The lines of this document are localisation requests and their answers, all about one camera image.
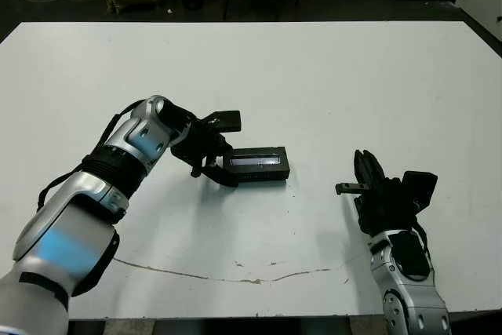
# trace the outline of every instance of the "dark floor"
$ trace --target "dark floor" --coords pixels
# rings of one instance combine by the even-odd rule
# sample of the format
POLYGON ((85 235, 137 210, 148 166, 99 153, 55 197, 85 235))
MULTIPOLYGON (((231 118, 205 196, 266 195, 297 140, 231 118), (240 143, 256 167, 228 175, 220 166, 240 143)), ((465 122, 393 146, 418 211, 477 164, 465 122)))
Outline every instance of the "dark floor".
MULTIPOLYGON (((22 21, 156 21, 223 22, 224 0, 205 0, 197 11, 181 0, 161 0, 157 8, 134 9, 120 15, 107 11, 104 0, 29 2, 0 0, 0 41, 22 21)), ((434 0, 231 0, 228 21, 461 20, 499 55, 502 44, 451 2, 434 0)))

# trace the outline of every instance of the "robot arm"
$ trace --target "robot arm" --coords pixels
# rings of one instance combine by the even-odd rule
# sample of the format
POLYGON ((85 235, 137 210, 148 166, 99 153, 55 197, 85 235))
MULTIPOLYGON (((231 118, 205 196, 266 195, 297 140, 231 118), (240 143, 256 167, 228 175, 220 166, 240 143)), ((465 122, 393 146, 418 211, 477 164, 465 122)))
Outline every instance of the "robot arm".
POLYGON ((230 125, 221 112, 199 120, 166 98, 152 96, 115 115, 91 154, 41 192, 38 212, 17 239, 13 269, 0 279, 0 334, 67 333, 69 297, 99 281, 118 248, 113 225, 168 147, 193 166, 193 176, 204 173, 236 185, 215 163, 231 150, 219 131, 240 130, 238 111, 228 114, 230 125), (110 136, 129 111, 130 119, 110 136), (44 204, 47 191, 63 181, 44 204))
POLYGON ((355 198, 361 230, 371 236, 371 272, 384 303, 389 334, 450 334, 448 311, 435 288, 427 235, 417 214, 431 201, 437 177, 405 172, 402 181, 384 175, 368 151, 355 152, 357 184, 337 184, 355 198))

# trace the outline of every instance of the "crack line on table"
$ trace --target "crack line on table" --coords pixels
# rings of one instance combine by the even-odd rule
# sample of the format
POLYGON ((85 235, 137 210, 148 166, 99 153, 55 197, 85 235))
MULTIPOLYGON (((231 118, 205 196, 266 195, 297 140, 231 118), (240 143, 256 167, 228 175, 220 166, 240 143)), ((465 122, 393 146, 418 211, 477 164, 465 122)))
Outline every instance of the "crack line on table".
POLYGON ((127 260, 122 260, 122 259, 119 259, 117 257, 114 257, 113 260, 115 260, 115 261, 117 261, 119 263, 122 263, 122 264, 126 264, 126 265, 128 265, 130 267, 141 268, 141 269, 148 270, 148 271, 162 272, 164 274, 183 276, 185 278, 193 278, 193 279, 201 279, 201 280, 211 280, 211 281, 214 281, 214 282, 243 282, 243 283, 247 283, 247 284, 261 284, 262 282, 279 282, 281 280, 292 278, 292 277, 298 276, 298 275, 308 275, 308 274, 313 274, 313 273, 316 273, 316 272, 325 272, 325 271, 339 270, 344 265, 352 262, 357 257, 353 257, 353 258, 351 258, 351 259, 343 262, 340 266, 338 266, 337 268, 334 268, 334 269, 332 269, 332 268, 317 268, 315 270, 293 272, 293 273, 288 274, 288 275, 279 276, 278 278, 275 278, 275 279, 239 279, 239 280, 237 280, 237 279, 216 279, 216 278, 212 278, 210 276, 188 274, 188 273, 185 273, 185 272, 178 272, 178 271, 173 271, 173 270, 167 270, 167 269, 164 269, 164 268, 155 268, 155 267, 151 267, 151 266, 143 266, 142 264, 136 264, 136 263, 128 262, 127 260))

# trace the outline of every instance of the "table surface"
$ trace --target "table surface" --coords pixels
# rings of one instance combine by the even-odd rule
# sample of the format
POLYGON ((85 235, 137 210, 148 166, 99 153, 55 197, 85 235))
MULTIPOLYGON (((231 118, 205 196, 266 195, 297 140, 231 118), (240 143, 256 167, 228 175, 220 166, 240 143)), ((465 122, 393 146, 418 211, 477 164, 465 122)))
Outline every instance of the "table surface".
POLYGON ((502 306, 501 59, 460 22, 21 24, 0 45, 0 274, 38 192, 111 116, 162 94, 239 109, 234 147, 286 146, 286 184, 222 188, 170 153, 74 319, 381 313, 353 154, 438 174, 419 215, 450 311, 502 306))

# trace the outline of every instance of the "black cable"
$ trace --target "black cable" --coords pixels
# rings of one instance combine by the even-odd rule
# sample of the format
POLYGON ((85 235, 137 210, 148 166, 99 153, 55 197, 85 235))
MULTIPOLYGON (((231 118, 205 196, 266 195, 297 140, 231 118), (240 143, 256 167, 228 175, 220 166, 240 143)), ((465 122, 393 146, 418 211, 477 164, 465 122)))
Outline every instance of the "black cable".
MULTIPOLYGON (((114 128, 117 126, 118 121, 120 118, 129 113, 132 109, 137 107, 139 104, 141 104, 144 100, 138 100, 136 102, 133 102, 130 104, 128 107, 126 107, 124 110, 122 110, 120 113, 115 114, 112 118, 111 121, 108 123, 107 127, 104 129, 103 134, 101 135, 100 139, 98 140, 96 146, 94 147, 93 151, 91 152, 91 155, 93 153, 96 153, 101 147, 103 147, 104 143, 107 141, 108 137, 111 135, 111 132, 114 130, 114 128)), ((88 158, 89 155, 84 157, 82 161, 84 162, 86 158, 88 158)), ((58 184, 63 183, 67 178, 71 176, 71 174, 78 172, 82 168, 82 163, 78 164, 77 167, 75 167, 72 171, 69 173, 65 173, 62 176, 57 177, 55 180, 53 180, 50 184, 48 184, 43 190, 40 191, 40 194, 38 194, 38 203, 37 203, 37 212, 45 205, 45 197, 49 193, 49 190, 51 188, 54 188, 58 184)))

